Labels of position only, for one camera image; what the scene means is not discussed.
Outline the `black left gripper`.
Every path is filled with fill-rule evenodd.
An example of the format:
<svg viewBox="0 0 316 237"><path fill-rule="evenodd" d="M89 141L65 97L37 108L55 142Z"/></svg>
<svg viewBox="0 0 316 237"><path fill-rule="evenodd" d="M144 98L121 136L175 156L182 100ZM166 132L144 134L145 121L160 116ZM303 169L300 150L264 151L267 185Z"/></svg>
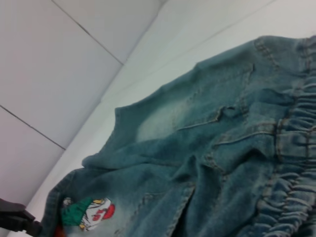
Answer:
<svg viewBox="0 0 316 237"><path fill-rule="evenodd" d="M23 231L27 234L40 234L41 222L26 210L26 206L0 199L0 227L10 231Z"/></svg>

